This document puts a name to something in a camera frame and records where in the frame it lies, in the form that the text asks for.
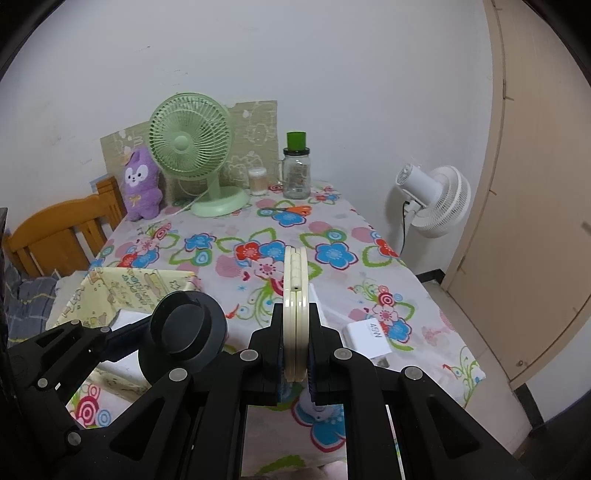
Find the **beige door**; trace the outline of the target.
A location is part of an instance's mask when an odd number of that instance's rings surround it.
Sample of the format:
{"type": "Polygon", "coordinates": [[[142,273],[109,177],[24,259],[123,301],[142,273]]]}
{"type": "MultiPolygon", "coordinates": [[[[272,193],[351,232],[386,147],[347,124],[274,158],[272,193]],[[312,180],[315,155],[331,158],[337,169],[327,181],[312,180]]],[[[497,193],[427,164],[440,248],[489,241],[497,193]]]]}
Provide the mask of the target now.
{"type": "Polygon", "coordinates": [[[590,314],[590,86],[529,5],[489,1],[485,12],[489,140],[443,286],[519,387],[590,314]]]}

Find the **cream round compact mirror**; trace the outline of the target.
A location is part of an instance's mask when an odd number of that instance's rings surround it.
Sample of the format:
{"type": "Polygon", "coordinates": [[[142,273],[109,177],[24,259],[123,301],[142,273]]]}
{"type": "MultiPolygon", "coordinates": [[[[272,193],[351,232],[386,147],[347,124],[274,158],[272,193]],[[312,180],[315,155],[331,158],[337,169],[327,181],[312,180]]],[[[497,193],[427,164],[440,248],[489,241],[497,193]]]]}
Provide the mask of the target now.
{"type": "Polygon", "coordinates": [[[310,337],[310,280],[304,247],[287,246],[283,269],[284,376],[301,382],[307,374],[310,337]]]}

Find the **lavender round gadget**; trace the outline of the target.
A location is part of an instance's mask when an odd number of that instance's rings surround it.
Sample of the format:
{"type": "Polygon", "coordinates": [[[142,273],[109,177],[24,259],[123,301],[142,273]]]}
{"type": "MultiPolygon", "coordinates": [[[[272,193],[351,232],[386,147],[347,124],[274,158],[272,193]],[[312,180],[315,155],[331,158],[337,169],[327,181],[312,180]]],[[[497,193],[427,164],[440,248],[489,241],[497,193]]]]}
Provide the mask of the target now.
{"type": "Polygon", "coordinates": [[[337,423],[342,422],[341,405],[318,405],[311,399],[310,388],[305,387],[301,392],[300,399],[297,401],[297,408],[304,413],[304,421],[315,424],[322,422],[337,423]]]}

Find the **white standing fan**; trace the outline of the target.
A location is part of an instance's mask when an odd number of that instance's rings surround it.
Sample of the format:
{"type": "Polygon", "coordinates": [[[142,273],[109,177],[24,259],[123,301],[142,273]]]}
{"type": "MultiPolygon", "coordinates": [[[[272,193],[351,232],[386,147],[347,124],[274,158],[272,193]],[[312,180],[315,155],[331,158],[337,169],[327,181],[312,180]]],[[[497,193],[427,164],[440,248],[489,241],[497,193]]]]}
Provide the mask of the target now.
{"type": "Polygon", "coordinates": [[[411,228],[428,239],[443,237],[460,224],[470,207],[471,186],[451,165],[425,172],[408,163],[397,175],[396,186],[407,197],[402,206],[401,253],[411,228]]]}

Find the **green desk fan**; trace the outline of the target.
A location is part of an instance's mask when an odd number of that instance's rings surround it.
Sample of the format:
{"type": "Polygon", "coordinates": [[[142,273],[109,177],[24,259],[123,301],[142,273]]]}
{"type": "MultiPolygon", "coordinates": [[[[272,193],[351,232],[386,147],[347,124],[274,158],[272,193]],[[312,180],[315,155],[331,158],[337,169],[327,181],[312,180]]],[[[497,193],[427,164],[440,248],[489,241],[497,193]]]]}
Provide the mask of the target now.
{"type": "Polygon", "coordinates": [[[197,217],[225,216],[249,203],[245,189],[219,182],[232,141],[228,109],[200,93],[177,93],[150,117],[147,144],[161,172],[178,181],[206,182],[189,205],[197,217]]]}

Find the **yellow cartoon storage box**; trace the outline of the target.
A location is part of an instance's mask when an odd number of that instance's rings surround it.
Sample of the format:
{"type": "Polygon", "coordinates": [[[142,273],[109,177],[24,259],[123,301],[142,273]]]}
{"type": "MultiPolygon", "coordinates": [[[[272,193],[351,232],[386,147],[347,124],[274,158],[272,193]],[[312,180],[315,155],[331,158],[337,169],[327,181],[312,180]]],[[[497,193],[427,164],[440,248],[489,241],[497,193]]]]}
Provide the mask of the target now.
{"type": "MultiPolygon", "coordinates": [[[[152,314],[160,300],[175,291],[198,291],[200,280],[191,271],[127,267],[97,267],[60,279],[47,329],[73,320],[89,328],[108,327],[120,310],[152,314]]],[[[138,354],[105,361],[89,380],[127,401],[139,398],[149,383],[140,371],[138,354]]]]}

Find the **purple plush bunny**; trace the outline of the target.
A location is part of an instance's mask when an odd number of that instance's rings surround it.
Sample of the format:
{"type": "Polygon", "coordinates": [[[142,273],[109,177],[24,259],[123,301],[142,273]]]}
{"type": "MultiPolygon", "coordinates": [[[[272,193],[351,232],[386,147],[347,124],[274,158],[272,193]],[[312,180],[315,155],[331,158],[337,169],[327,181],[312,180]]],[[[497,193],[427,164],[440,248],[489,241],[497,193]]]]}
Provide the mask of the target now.
{"type": "Polygon", "coordinates": [[[160,169],[146,146],[135,149],[123,172],[122,198],[129,221],[154,219],[160,212],[163,194],[160,169]]]}

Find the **white square charger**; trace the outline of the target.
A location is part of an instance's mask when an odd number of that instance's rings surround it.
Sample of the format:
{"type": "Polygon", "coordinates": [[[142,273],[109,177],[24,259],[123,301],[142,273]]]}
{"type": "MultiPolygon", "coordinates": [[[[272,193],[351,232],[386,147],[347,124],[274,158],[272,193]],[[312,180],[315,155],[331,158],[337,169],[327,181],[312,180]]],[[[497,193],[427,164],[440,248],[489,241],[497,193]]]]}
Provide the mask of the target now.
{"type": "Polygon", "coordinates": [[[141,321],[149,316],[150,316],[149,313],[137,312],[137,311],[131,311],[131,310],[120,310],[117,313],[116,318],[114,319],[114,321],[111,325],[111,329],[117,330],[119,328],[125,327],[127,325],[131,325],[131,324],[138,322],[138,321],[141,321]]]}

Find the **glass jar green lid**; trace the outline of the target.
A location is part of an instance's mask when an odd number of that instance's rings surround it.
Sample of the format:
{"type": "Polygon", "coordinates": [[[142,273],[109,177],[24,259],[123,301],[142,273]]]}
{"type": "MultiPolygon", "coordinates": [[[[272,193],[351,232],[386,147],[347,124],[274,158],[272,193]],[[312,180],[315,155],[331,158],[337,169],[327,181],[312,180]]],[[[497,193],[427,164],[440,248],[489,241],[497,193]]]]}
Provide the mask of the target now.
{"type": "Polygon", "coordinates": [[[311,195],[311,159],[306,132],[287,132],[287,145],[283,148],[280,174],[285,198],[304,200],[311,195]]]}

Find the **orange scissors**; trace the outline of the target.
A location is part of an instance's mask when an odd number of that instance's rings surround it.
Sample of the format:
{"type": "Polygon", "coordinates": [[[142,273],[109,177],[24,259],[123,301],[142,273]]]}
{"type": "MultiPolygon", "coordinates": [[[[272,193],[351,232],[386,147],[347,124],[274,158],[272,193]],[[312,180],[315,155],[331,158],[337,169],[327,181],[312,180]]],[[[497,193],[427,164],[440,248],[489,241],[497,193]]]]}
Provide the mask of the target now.
{"type": "Polygon", "coordinates": [[[287,208],[276,208],[276,211],[279,212],[288,212],[300,215],[301,217],[307,217],[311,214],[311,206],[307,205],[297,205],[297,206],[290,206],[287,208]]]}

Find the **white 45W charger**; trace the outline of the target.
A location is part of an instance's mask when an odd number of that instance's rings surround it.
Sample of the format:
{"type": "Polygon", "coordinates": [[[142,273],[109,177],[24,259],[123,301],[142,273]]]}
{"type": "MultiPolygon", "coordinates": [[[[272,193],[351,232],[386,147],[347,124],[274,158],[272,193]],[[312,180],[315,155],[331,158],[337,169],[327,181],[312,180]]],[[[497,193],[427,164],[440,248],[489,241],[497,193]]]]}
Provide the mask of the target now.
{"type": "Polygon", "coordinates": [[[391,353],[388,338],[375,318],[349,323],[344,336],[349,349],[370,360],[381,360],[391,353]]]}

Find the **plaid blue bedding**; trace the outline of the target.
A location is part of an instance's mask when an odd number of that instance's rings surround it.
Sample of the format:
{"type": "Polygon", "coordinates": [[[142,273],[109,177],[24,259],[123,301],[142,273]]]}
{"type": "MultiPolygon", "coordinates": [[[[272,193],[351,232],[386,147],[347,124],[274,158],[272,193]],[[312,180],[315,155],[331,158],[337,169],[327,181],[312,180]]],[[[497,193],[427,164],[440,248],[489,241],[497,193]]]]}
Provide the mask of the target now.
{"type": "Polygon", "coordinates": [[[46,329],[57,279],[23,276],[8,262],[3,274],[3,305],[8,327],[7,345],[12,347],[46,329]]]}

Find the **cotton swab container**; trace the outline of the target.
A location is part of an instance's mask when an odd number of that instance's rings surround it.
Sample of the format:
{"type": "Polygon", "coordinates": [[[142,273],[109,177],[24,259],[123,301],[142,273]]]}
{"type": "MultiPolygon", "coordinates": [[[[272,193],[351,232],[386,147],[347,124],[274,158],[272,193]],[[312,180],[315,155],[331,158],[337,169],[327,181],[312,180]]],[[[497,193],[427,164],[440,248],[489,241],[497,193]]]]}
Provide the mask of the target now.
{"type": "Polygon", "coordinates": [[[249,189],[253,196],[262,196],[269,189],[267,170],[264,167],[252,167],[247,171],[249,174],[249,189]]]}

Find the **wooden chair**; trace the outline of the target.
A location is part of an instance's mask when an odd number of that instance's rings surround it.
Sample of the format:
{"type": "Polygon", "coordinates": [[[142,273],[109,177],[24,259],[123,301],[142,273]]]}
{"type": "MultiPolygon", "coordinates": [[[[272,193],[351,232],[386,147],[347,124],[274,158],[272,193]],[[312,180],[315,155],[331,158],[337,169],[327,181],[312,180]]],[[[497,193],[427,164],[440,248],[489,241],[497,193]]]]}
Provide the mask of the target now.
{"type": "Polygon", "coordinates": [[[68,276],[89,268],[85,251],[97,256],[107,241],[103,226],[115,229],[125,214],[118,183],[109,176],[95,193],[35,213],[3,236],[2,247],[17,269],[33,278],[68,276]]]}

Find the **beige cartoon backboard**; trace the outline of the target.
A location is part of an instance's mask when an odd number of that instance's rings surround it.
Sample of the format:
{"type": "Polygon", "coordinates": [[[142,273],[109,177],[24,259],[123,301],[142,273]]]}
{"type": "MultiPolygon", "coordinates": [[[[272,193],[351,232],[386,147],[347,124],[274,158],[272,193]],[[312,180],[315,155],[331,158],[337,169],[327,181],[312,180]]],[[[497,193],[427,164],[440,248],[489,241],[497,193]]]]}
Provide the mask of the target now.
{"type": "Polygon", "coordinates": [[[158,188],[167,205],[204,193],[209,180],[249,187],[249,171],[266,169],[267,183],[280,182],[276,100],[215,107],[191,100],[156,109],[148,121],[100,139],[108,174],[124,186],[131,154],[146,147],[159,170],[158,188]]]}

